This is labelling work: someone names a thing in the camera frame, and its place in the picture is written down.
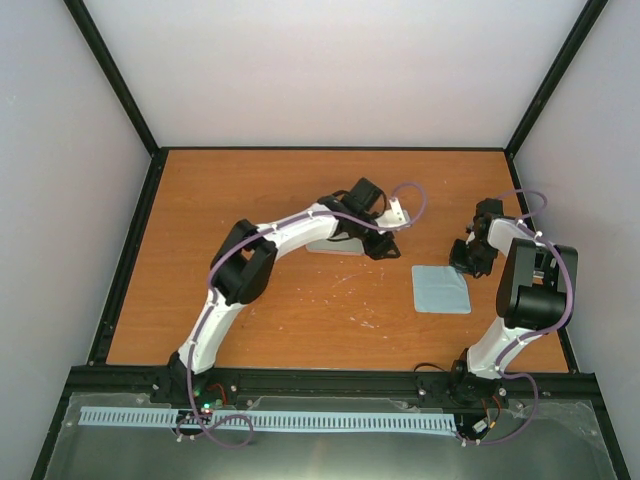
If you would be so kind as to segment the pink glasses case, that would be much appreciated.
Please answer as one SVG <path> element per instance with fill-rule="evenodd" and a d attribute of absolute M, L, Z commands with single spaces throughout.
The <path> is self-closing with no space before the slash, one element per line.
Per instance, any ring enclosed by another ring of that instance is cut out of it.
<path fill-rule="evenodd" d="M 325 239 L 313 241 L 305 246 L 310 253 L 362 256 L 364 247 L 362 242 L 356 238 L 342 236 L 336 239 Z"/>

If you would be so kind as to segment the light blue cleaning cloth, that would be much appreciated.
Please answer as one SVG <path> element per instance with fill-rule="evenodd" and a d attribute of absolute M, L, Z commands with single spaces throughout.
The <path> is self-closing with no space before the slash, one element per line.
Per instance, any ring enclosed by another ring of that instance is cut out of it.
<path fill-rule="evenodd" d="M 414 308 L 418 313 L 471 313 L 467 282 L 455 268 L 414 265 L 411 274 Z"/>

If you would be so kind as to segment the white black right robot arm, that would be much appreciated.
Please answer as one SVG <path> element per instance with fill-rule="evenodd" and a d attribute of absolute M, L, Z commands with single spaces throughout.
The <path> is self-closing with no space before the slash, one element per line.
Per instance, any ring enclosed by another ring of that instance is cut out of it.
<path fill-rule="evenodd" d="M 468 238 L 454 241 L 449 265 L 473 278 L 492 272 L 506 258 L 496 293 L 496 319 L 482 338 L 452 364 L 449 394 L 461 406 L 495 395 L 508 365 L 533 341 L 564 327 L 574 310 L 579 254 L 558 245 L 522 218 L 504 214 L 503 202 L 476 205 Z"/>

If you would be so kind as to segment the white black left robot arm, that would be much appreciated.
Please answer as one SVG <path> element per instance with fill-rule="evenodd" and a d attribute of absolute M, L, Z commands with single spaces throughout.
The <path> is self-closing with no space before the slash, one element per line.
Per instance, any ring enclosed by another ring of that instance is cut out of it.
<path fill-rule="evenodd" d="M 170 357 L 174 392 L 190 403 L 206 395 L 206 374 L 215 366 L 222 341 L 239 313 L 264 293 L 278 260 L 340 235 L 359 240 L 372 260 L 397 258 L 394 232 L 409 223 L 397 195 L 385 197 L 366 178 L 349 191 L 321 197 L 283 219 L 263 224 L 238 221 L 211 262 L 202 311 Z"/>

